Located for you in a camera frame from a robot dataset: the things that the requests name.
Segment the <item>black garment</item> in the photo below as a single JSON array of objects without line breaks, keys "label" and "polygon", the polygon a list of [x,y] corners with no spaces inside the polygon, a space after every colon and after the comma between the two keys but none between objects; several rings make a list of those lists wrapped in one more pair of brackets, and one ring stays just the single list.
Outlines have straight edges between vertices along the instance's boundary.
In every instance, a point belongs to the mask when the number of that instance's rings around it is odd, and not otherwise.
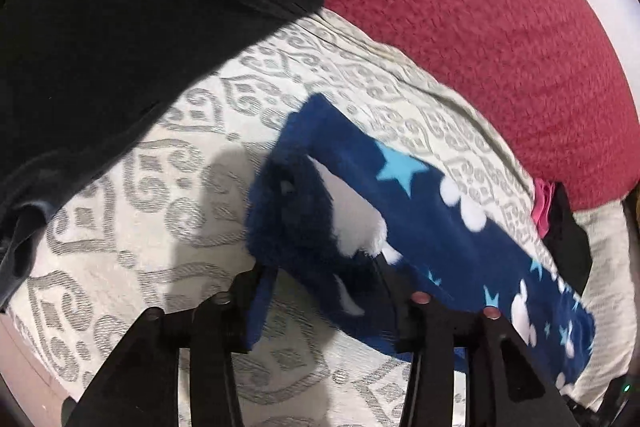
[{"label": "black garment", "polygon": [[556,261],[558,273],[582,295],[591,272],[591,248],[587,233],[575,222],[564,185],[556,182],[549,208],[549,231],[542,242]]},{"label": "black garment", "polygon": [[34,230],[132,148],[184,89],[321,6],[7,0],[0,11],[0,307],[28,276]]}]

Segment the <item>blue fleece cloth with stars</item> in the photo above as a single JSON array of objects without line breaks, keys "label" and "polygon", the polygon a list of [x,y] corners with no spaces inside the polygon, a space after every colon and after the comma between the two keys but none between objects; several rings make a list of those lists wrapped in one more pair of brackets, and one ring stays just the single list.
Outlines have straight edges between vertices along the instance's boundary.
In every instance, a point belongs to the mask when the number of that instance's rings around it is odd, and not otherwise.
[{"label": "blue fleece cloth with stars", "polygon": [[[247,245],[256,259],[302,282],[347,334],[394,354],[385,333],[392,312],[381,304],[371,257],[340,253],[332,198],[310,158],[382,214],[386,241],[401,254],[394,269],[415,290],[452,309],[500,308],[552,380],[577,380],[593,349],[594,321],[573,290],[448,176],[367,136],[320,94],[289,116],[250,190]],[[363,313],[345,311],[345,289]]]}]

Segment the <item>star print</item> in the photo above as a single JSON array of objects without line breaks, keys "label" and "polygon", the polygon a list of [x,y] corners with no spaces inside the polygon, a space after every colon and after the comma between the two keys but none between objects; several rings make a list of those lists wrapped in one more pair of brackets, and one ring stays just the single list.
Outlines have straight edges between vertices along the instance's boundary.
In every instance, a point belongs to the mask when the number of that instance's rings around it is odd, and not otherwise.
[{"label": "star print", "polygon": [[560,333],[560,345],[566,346],[566,343],[569,341],[569,329],[559,326],[558,330]]},{"label": "star print", "polygon": [[440,286],[440,283],[442,282],[442,279],[434,279],[433,275],[431,274],[431,270],[429,270],[429,274],[428,274],[429,280],[434,283],[434,285],[436,286]]},{"label": "star print", "polygon": [[380,142],[376,142],[378,149],[385,157],[385,166],[376,176],[381,181],[396,180],[404,189],[407,196],[411,197],[411,181],[416,172],[426,172],[427,165],[411,156],[393,150]]},{"label": "star print", "polygon": [[529,268],[530,272],[533,272],[534,270],[538,270],[538,280],[542,281],[542,264],[540,264],[539,261],[536,261],[535,259],[531,260],[531,268]]},{"label": "star print", "polygon": [[500,294],[495,294],[495,297],[491,296],[489,293],[489,288],[484,287],[484,305],[485,306],[493,306],[494,308],[498,307],[498,300],[500,299]]}]

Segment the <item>red pillow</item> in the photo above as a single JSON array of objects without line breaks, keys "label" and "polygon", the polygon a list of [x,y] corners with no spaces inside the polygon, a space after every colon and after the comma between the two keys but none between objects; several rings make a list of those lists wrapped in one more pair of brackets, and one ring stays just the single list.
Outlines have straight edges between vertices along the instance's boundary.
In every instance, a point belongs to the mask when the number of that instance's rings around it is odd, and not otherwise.
[{"label": "red pillow", "polygon": [[574,209],[622,197],[640,127],[615,52],[585,0],[325,0],[461,93],[532,176]]}]

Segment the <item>red cushion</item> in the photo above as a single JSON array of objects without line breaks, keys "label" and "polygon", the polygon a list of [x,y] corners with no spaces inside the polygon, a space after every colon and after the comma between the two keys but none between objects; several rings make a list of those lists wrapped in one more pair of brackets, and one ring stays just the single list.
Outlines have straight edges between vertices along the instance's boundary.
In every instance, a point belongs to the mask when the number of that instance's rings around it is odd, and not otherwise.
[{"label": "red cushion", "polygon": [[640,172],[625,76],[585,0],[325,0],[460,92],[532,176],[574,209],[620,198]]}]

